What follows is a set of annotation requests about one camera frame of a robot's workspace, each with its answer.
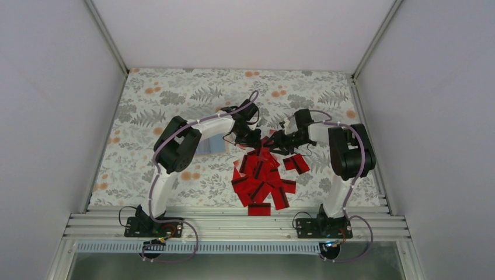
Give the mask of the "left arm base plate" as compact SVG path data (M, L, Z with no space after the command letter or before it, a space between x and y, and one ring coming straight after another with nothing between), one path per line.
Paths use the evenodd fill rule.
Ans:
M156 223L149 219L141 222L137 217L130 217L127 219L124 236L146 238L179 238L182 236L183 218L167 217L163 221L164 223Z

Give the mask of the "beige card holder wallet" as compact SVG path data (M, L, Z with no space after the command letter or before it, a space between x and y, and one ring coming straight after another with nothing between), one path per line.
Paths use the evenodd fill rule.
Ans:
M223 134L214 135L208 139L202 139L195 151L196 156L216 155L228 153L228 143L223 139Z

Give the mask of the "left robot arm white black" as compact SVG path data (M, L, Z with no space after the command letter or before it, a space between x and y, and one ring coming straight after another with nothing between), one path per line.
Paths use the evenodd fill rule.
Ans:
M128 229L155 236L162 230L166 203L176 177L192 162L199 143L219 134L233 133L243 146L261 145L260 130L255 129L254 116L259 108L246 99L241 106L223 107L220 113L195 121L181 116L172 118L154 146L152 163L155 177L148 198L137 207Z

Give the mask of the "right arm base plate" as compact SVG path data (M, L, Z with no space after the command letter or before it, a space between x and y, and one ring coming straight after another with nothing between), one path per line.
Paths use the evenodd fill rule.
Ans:
M299 239L351 239L353 237L350 221L341 218L298 218L295 228Z

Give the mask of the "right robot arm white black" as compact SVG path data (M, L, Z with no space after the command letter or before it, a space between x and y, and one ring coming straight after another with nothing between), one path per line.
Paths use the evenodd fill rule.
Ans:
M331 237L339 229L337 219L349 218L347 203L353 189L374 170L377 158L364 124L314 121L312 113L325 114L307 108L296 111L263 146L280 155L292 155L306 144L329 147L330 166L337 180L321 205L323 217L317 220L316 230L322 237Z

